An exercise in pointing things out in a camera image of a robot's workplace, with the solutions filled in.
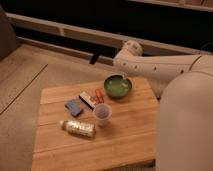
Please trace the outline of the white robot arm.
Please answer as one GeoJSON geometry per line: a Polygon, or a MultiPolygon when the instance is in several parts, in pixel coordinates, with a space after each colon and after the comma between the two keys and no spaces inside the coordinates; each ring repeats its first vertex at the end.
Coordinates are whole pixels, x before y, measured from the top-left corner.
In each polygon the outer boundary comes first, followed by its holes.
{"type": "Polygon", "coordinates": [[[142,55],[125,42],[118,69],[166,84],[157,121],[156,171],[213,171],[213,55],[142,55]]]}

